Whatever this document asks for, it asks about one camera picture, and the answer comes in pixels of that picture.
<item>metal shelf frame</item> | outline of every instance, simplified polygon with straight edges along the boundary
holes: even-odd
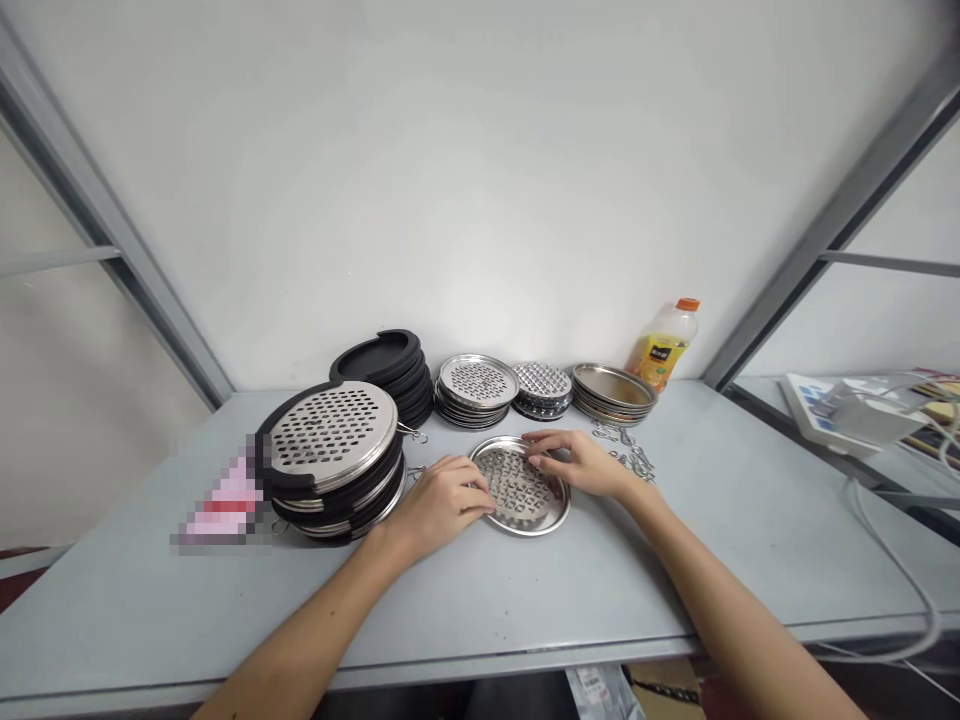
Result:
[[[834,263],[960,278],[960,265],[844,248],[960,116],[960,38],[927,71],[754,300],[703,375],[727,393],[737,375]]]
[[[99,262],[211,410],[234,389],[0,11],[0,130],[88,246],[0,264],[0,278]]]

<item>gray table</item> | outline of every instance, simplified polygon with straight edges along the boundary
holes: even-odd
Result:
[[[818,378],[825,382],[836,382],[838,377]],[[907,379],[899,376],[896,383],[904,383]],[[787,404],[780,387],[779,377],[737,378],[735,389],[742,395],[761,405],[777,417],[795,424],[793,413]],[[901,506],[942,507],[942,513],[955,521],[953,524],[960,528],[960,510],[950,509],[960,505],[960,482],[947,477],[938,467],[934,459],[920,457],[917,453],[906,450],[899,445],[891,445],[874,455],[866,458],[848,458],[853,467],[864,468],[871,477],[886,479],[897,487],[903,488],[920,500],[908,502],[905,499]]]
[[[353,548],[284,536],[182,557],[169,536],[289,393],[240,394],[0,615],[0,716],[206,697]],[[588,429],[570,411],[563,425]],[[467,433],[432,418],[411,464],[535,423]],[[922,605],[861,527],[842,475],[698,382],[675,381],[635,432],[679,515],[803,641],[915,632]],[[882,532],[960,626],[960,550],[879,499]],[[476,523],[404,575],[350,646],[334,688],[447,680],[696,648],[625,514],[575,492],[566,523],[517,538]]]

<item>plastic bottle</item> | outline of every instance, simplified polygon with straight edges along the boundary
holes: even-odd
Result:
[[[658,393],[667,387],[677,360],[690,347],[697,334],[697,308],[700,301],[680,298],[675,307],[661,310],[643,329],[630,353],[627,372],[653,385]]]

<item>stack of stainless steel plates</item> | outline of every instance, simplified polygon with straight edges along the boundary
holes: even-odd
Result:
[[[291,398],[256,438],[255,477],[273,510],[323,545],[366,535],[403,494],[397,406],[370,383],[329,382]]]
[[[573,368],[573,404],[596,420],[630,427],[657,404],[657,391],[625,370],[582,363]]]
[[[520,380],[514,410],[538,422],[553,422],[563,417],[573,400],[573,386],[563,370],[546,363],[528,362],[514,366],[513,371]]]
[[[448,422],[485,430],[500,422],[520,390],[516,373],[486,355],[454,355],[440,366],[436,409]]]

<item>gray metal post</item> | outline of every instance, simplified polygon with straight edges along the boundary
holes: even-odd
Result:
[[[949,50],[860,158],[707,367],[723,392],[960,112],[960,47]],[[912,268],[914,272],[923,272]]]
[[[0,12],[0,115],[29,156],[43,184],[91,246],[115,247],[121,257],[103,263],[135,302],[160,343],[211,409],[233,386],[197,331],[136,228],[60,111],[40,74]]]

